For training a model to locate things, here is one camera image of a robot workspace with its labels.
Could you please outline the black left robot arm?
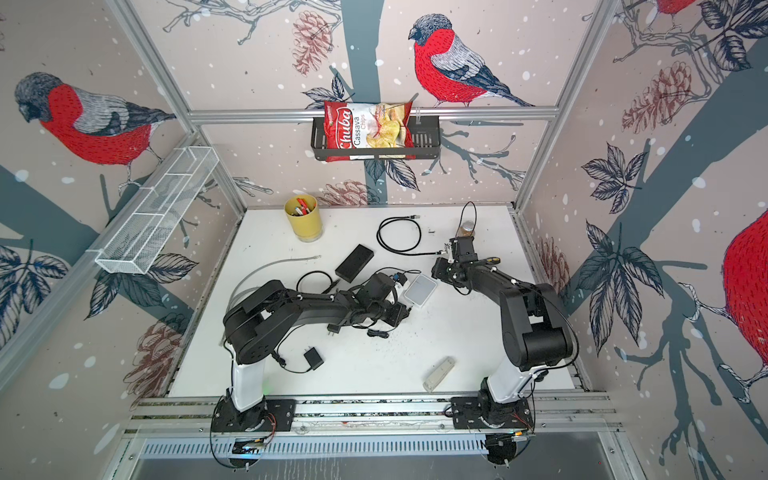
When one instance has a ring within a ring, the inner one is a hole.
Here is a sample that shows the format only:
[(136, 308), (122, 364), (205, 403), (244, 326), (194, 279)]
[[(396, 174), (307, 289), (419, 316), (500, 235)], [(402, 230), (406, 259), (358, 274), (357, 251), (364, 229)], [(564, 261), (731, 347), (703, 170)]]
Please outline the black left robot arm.
[(228, 396), (235, 410), (244, 413), (263, 403), (265, 362), (293, 330), (315, 324), (330, 330), (399, 326), (410, 313), (397, 291), (406, 283), (405, 271), (389, 268), (335, 293), (303, 293), (271, 280), (232, 306), (222, 321), (222, 344), (232, 356)]

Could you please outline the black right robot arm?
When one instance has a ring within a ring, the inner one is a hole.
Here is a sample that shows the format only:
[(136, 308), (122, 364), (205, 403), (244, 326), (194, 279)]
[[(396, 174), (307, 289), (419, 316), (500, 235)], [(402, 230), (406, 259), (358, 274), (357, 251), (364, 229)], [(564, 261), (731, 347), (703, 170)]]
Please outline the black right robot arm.
[(527, 398), (536, 381), (570, 365), (579, 348), (550, 284), (522, 281), (500, 270), (497, 257), (480, 258), (471, 237), (454, 237), (431, 276), (462, 295), (481, 294), (499, 307), (505, 359), (485, 378), (480, 405), (500, 409)]

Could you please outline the black ribbed power brick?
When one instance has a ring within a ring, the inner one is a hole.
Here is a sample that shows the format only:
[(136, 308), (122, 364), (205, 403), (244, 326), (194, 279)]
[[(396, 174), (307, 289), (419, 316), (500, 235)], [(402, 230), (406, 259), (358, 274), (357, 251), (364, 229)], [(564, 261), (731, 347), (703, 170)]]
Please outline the black ribbed power brick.
[(352, 283), (373, 257), (373, 250), (358, 244), (334, 272), (339, 279)]

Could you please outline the beige power strip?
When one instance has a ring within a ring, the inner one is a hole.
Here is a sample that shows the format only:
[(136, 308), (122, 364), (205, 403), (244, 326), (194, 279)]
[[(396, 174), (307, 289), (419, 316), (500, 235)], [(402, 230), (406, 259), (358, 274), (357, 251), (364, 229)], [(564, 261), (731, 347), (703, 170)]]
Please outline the beige power strip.
[(422, 387), (426, 392), (434, 392), (447, 375), (453, 370), (456, 360), (451, 356), (446, 356), (439, 361), (428, 372), (422, 382)]

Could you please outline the yellow pen cup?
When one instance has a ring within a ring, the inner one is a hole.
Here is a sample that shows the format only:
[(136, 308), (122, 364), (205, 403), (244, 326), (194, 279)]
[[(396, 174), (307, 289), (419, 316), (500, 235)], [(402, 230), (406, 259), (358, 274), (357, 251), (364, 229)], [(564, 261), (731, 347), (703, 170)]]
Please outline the yellow pen cup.
[(284, 212), (299, 240), (310, 243), (322, 236), (323, 223), (315, 197), (308, 194), (295, 195), (284, 204)]

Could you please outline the red cassava chips bag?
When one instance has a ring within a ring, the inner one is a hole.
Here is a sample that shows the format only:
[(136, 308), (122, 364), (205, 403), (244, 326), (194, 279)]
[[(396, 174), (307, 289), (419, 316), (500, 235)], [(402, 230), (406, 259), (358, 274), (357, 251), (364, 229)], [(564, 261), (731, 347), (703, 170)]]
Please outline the red cassava chips bag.
[(408, 128), (412, 103), (324, 103), (328, 150), (401, 149), (414, 146)]

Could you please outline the black wall plug adapter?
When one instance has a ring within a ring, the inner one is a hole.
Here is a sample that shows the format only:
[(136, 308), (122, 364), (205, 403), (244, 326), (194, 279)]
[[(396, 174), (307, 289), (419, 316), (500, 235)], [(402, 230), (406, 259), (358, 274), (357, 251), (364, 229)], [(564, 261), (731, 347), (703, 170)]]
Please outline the black wall plug adapter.
[(315, 347), (311, 347), (304, 353), (304, 358), (308, 364), (308, 370), (314, 371), (324, 364), (324, 359)]

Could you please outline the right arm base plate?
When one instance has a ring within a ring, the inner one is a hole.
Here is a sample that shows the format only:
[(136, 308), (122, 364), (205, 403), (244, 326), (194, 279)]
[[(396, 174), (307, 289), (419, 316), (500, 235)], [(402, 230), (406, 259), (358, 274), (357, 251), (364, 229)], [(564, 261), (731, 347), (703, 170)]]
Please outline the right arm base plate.
[(490, 399), (452, 397), (443, 414), (457, 430), (518, 429), (531, 430), (533, 413), (527, 400), (500, 404)]

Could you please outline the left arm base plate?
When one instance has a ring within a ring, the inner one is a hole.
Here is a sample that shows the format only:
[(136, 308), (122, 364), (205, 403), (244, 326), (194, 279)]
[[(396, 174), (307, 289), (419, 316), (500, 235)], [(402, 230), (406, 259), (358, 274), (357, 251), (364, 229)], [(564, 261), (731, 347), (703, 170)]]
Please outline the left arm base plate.
[(214, 408), (212, 433), (288, 432), (297, 402), (294, 399), (265, 397), (256, 406), (240, 412), (229, 395), (220, 398)]

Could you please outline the white mesh wall shelf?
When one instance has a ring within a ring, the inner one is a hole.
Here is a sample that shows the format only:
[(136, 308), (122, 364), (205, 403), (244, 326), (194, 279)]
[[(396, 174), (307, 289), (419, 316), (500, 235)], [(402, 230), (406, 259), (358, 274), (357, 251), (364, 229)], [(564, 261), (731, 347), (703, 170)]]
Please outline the white mesh wall shelf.
[(140, 189), (139, 203), (99, 251), (95, 263), (114, 274), (146, 274), (219, 163), (208, 146), (177, 148), (160, 176)]

